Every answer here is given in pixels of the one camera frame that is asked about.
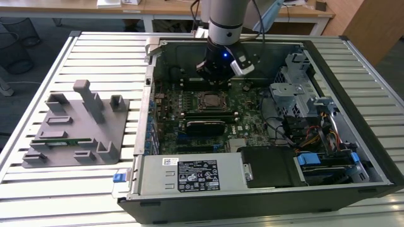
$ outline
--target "mesh trash can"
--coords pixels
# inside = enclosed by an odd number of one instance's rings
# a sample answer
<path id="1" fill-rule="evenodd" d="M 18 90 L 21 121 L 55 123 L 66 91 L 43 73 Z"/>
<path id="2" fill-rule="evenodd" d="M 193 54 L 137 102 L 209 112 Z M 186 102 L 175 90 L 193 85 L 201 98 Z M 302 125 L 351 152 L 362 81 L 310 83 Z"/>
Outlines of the mesh trash can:
<path id="1" fill-rule="evenodd" d="M 29 18 L 0 17 L 0 23 L 6 31 L 18 35 L 23 46 L 34 46 L 38 44 L 39 38 Z"/>
<path id="2" fill-rule="evenodd" d="M 18 35 L 11 32 L 0 33 L 0 66 L 9 74 L 19 74 L 33 67 L 33 62 L 18 42 Z"/>

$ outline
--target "black plastic cover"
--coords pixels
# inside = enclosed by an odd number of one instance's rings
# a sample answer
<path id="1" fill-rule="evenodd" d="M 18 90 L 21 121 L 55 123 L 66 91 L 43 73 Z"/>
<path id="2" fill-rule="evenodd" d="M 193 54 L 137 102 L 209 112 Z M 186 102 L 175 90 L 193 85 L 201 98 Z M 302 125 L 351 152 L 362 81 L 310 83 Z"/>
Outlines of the black plastic cover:
<path id="1" fill-rule="evenodd" d="M 251 180 L 249 188 L 306 186 L 299 180 L 293 160 L 294 151 L 282 146 L 255 146 L 238 148 L 243 164 L 249 164 Z"/>

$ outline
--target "warning label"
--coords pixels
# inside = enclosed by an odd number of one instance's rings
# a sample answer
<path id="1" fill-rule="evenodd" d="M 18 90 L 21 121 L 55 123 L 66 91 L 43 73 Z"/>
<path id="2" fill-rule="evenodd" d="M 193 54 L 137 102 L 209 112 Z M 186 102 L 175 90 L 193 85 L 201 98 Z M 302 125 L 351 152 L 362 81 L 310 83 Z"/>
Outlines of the warning label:
<path id="1" fill-rule="evenodd" d="M 178 191 L 219 190 L 215 160 L 178 162 Z"/>

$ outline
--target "metal workbench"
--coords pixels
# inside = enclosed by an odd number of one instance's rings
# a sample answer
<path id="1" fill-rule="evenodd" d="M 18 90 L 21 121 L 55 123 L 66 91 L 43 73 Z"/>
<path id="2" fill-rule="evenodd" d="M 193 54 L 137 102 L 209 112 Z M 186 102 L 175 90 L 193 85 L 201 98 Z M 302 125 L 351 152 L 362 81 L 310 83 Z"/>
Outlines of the metal workbench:
<path id="1" fill-rule="evenodd" d="M 131 166 L 142 81 L 145 39 L 153 34 L 82 32 L 70 36 L 42 85 L 0 154 L 0 226 L 137 227 L 134 219 L 111 198 L 111 175 Z M 158 34 L 187 37 L 183 34 Z M 404 102 L 349 41 L 322 36 L 269 36 L 309 39 L 404 173 Z M 119 162 L 107 166 L 23 169 L 22 155 L 46 115 L 49 93 L 71 91 L 75 79 L 87 79 L 101 98 L 130 99 Z M 322 92 L 326 87 L 318 81 Z M 404 226 L 404 191 L 363 200 L 335 212 L 214 220 L 163 226 Z"/>

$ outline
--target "floor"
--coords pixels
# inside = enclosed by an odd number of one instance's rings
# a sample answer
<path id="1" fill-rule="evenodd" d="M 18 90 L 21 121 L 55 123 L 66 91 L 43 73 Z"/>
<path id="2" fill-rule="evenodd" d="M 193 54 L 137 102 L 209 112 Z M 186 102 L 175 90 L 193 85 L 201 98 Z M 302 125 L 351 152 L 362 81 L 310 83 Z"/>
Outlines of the floor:
<path id="1" fill-rule="evenodd" d="M 19 75 L 9 75 L 0 68 L 1 78 L 6 82 L 42 81 L 71 30 L 121 32 L 123 28 L 122 21 L 118 19 L 62 19 L 62 26 L 59 27 L 54 26 L 53 21 L 49 18 L 33 18 L 31 23 L 38 36 L 41 37 L 41 44 L 27 49 L 35 66 L 30 71 Z M 404 98 L 402 62 L 404 41 L 398 41 L 381 63 L 375 66 L 375 70 L 382 75 L 401 98 Z M 10 84 L 10 86 L 14 90 L 14 95 L 11 97 L 3 97 L 0 95 L 0 132 L 3 133 L 11 133 L 35 93 L 38 84 L 19 83 Z M 6 143 L 6 139 L 7 137 L 0 136 L 0 150 Z"/>

